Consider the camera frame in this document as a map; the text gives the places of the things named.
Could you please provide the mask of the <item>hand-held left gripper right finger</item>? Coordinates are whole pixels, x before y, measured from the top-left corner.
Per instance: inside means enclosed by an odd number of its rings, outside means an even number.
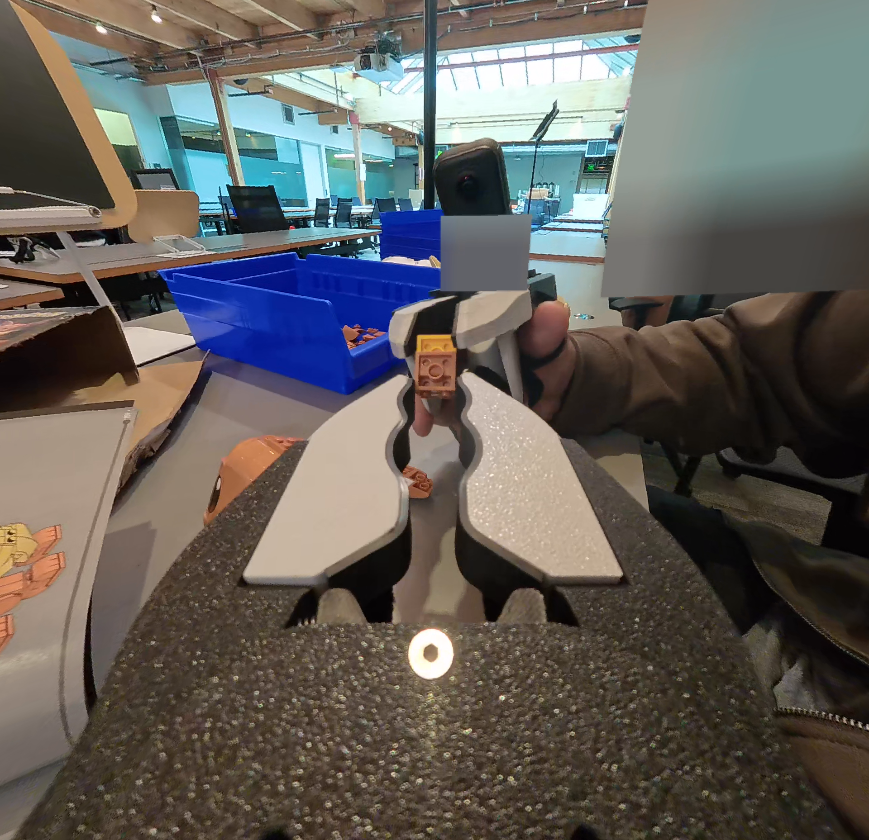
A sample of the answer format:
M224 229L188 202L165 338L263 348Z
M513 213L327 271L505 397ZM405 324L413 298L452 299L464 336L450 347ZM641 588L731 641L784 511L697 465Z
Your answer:
M465 532L543 584L619 582L620 563L558 433L479 376L458 385Z

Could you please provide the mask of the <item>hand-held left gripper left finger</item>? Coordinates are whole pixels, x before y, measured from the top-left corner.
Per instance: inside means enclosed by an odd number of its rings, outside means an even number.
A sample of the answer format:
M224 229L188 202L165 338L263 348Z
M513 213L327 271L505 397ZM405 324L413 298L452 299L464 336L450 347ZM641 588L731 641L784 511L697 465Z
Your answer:
M388 379L314 432L245 569L251 585L325 585L408 523L407 376Z

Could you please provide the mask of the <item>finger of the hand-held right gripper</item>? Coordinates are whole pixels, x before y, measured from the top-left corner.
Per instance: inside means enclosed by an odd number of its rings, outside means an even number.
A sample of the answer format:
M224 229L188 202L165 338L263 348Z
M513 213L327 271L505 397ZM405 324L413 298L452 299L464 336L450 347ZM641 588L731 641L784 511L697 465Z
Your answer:
M454 345L458 351L482 354L494 346L498 337L515 332L532 313L526 289L476 292L455 305Z
M454 315L457 295L447 294L397 308L392 314L388 339L393 354L415 368L419 335L446 335L454 346Z

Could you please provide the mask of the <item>brown brick assembly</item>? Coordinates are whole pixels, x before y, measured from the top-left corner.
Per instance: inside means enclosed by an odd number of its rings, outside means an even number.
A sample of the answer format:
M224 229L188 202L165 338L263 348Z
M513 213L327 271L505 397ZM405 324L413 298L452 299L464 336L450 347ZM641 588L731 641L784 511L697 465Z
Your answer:
M455 395L457 349L451 335L417 335L415 391L423 399L451 399Z

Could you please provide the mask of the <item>blue plastic bin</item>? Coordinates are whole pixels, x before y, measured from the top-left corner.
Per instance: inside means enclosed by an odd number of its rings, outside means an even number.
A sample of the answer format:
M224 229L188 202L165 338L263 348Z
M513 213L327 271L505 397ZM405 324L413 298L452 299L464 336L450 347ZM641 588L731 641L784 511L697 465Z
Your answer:
M440 270L294 252L162 270L196 344L218 356L350 394L398 364L395 309L440 287ZM344 327L384 335L348 347Z

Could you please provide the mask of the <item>person's right forearm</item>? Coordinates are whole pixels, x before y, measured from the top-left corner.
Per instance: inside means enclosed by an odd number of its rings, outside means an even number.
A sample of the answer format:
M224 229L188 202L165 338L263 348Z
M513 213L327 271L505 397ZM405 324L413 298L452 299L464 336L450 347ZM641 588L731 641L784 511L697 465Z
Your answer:
M563 437L621 429L758 464L786 446L817 475L867 473L865 290L765 294L694 322L596 327L573 342L552 421Z

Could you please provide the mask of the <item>grey desk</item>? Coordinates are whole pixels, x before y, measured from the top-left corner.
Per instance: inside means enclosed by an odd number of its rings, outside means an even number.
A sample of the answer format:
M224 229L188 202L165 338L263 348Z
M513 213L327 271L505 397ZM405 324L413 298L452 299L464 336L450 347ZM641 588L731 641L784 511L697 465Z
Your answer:
M199 386L158 454L118 495L96 570L91 614L95 686L110 666L143 603L201 531L221 459L240 441L263 434L306 439L350 401L281 375L217 356L205 360ZM396 622L446 629L452 620L482 622L482 596L454 557L459 445L445 427L410 436L411 463L434 482L411 505L413 552L395 588Z

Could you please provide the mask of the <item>black floor lamp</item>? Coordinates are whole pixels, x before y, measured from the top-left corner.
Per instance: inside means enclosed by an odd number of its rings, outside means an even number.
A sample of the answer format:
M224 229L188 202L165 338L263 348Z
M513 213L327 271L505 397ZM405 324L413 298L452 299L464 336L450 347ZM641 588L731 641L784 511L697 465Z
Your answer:
M553 101L552 107L549 110L549 113L541 120L540 124L538 125L537 129L535 130L535 132L531 138L531 140L535 144L535 148L534 148L534 158L532 161L531 175L530 175L529 186L528 186L528 191L527 191L527 196L526 196L526 201L525 201L524 212L527 215L532 216L532 219L534 218L534 213L533 213L533 209L532 209L532 207L533 207L532 206L533 205L532 194L533 194L534 183L535 183L535 170L536 170L536 163L537 163L537 158L538 158L538 150L539 150L541 142L544 140L547 133L549 132L549 128L551 127L552 123L554 122L554 119L557 118L558 115L559 115L559 106L558 106L557 99L555 99Z

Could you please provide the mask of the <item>stack of blue bins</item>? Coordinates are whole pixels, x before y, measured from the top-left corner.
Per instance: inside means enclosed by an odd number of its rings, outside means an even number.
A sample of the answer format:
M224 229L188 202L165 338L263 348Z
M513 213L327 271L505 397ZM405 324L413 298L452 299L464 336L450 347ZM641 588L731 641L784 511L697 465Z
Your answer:
M404 257L412 261L440 260L442 210L382 212L380 215L380 256Z

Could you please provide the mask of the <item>black pole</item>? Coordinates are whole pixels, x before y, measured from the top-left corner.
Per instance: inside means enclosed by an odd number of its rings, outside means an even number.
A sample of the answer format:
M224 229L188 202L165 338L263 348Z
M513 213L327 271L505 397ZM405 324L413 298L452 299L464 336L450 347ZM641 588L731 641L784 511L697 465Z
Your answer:
M425 209L434 209L436 201L433 171L436 149L438 0L424 0L423 9L422 205Z

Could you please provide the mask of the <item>ceiling projector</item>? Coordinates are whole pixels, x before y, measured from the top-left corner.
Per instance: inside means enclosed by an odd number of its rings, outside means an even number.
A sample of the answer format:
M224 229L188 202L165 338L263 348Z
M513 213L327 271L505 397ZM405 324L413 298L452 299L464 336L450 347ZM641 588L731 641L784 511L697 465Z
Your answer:
M402 66L401 37L391 32L378 33L353 60L353 73L376 84L400 82L405 76Z

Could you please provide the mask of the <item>black office chair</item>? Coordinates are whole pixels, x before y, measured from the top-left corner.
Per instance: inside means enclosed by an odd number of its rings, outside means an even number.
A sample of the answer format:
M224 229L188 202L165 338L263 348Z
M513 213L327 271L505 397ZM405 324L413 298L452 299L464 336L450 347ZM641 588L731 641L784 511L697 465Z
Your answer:
M230 233L255 234L289 230L274 185L227 185L234 219L228 223Z

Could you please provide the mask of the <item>printed cardboard box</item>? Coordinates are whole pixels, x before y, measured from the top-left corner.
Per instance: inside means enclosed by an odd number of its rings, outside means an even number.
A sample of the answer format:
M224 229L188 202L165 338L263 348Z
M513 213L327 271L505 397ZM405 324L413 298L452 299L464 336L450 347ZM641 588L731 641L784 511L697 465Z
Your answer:
M108 307L1 314L1 414L57 412L131 401L137 410L123 487L153 457L201 375L203 359L140 368Z

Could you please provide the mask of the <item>fox print instruction booklet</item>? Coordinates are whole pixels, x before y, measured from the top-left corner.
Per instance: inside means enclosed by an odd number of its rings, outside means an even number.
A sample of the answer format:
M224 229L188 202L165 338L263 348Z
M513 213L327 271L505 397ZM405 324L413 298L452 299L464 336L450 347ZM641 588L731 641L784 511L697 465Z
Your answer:
M2 784L64 757L88 721L88 612L135 421L130 401L2 419Z

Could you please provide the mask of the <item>white table leg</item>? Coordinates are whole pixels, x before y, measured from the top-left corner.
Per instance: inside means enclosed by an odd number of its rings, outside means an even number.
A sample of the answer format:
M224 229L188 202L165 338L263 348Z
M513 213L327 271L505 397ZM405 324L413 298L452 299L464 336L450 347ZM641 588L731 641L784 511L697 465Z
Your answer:
M117 316L112 301L106 295L103 287L97 280L90 265L84 260L83 255L79 251L79 248L71 237L71 234L67 231L58 231L57 237L63 247L63 259L66 261L70 261L71 264L74 266L76 272L81 275L82 281L87 284L93 297L96 299L97 304L101 307L111 308L115 314L115 318L119 320L120 318Z

